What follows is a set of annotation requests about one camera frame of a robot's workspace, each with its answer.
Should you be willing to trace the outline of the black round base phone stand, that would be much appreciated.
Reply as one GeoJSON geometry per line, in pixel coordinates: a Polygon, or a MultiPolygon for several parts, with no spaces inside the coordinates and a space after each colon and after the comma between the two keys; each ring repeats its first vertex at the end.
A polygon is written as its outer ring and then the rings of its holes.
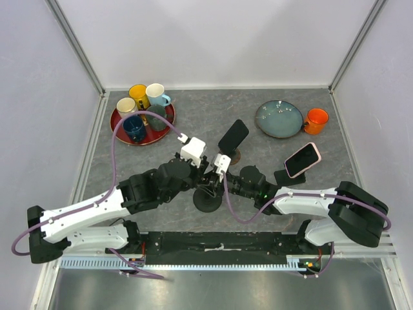
{"type": "Polygon", "coordinates": [[[193,202],[196,207],[201,212],[210,213],[218,210],[222,204],[222,197],[213,197],[207,192],[197,189],[193,194],[193,202]]]}

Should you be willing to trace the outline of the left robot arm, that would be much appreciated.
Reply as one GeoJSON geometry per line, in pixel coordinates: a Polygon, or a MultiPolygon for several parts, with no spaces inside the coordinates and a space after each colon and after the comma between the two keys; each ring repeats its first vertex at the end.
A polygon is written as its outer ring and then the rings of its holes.
{"type": "Polygon", "coordinates": [[[27,210],[29,255],[32,263],[43,264],[73,249],[138,254],[143,239],[137,223],[127,221],[114,230],[98,232],[97,224],[156,209],[171,202],[180,192],[196,187],[209,162],[201,156],[199,165],[179,156],[121,181],[116,187],[75,205],[45,210],[36,205],[27,210]]]}

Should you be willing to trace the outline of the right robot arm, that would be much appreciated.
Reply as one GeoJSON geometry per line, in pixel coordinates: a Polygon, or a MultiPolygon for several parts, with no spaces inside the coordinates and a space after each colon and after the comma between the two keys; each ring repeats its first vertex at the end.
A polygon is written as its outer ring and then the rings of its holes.
{"type": "Polygon", "coordinates": [[[302,223],[302,234],[295,239],[297,250],[303,254],[336,242],[375,248],[383,232],[392,227],[388,207],[352,182],[342,181],[329,189],[299,190],[268,183],[255,166],[246,170],[246,176],[234,176],[216,167],[213,188],[218,198],[225,199],[234,219],[242,224],[254,222],[261,214],[311,216],[302,223]],[[258,209],[255,215],[240,218],[231,204],[231,194],[253,200],[258,209]]]}

